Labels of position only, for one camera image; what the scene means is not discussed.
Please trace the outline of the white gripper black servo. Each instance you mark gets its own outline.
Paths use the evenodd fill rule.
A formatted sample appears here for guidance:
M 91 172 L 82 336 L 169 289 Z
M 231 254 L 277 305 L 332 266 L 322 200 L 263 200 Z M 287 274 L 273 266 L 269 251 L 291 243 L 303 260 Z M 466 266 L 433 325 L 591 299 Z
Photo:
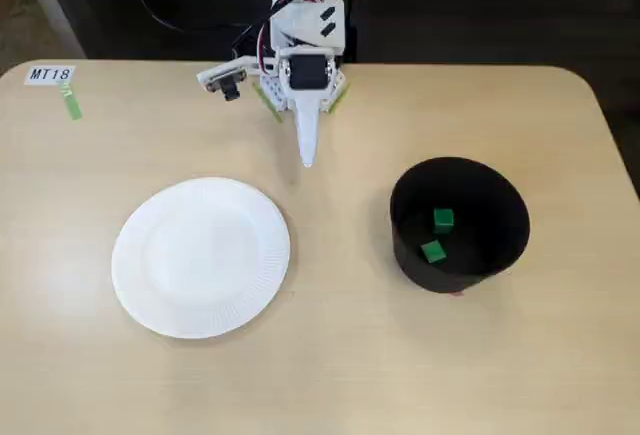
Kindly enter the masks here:
M 294 102 L 295 125 L 302 164 L 314 164 L 321 103 L 334 90 L 336 62 L 332 49 L 289 47 L 278 51 L 278 79 L 287 103 Z

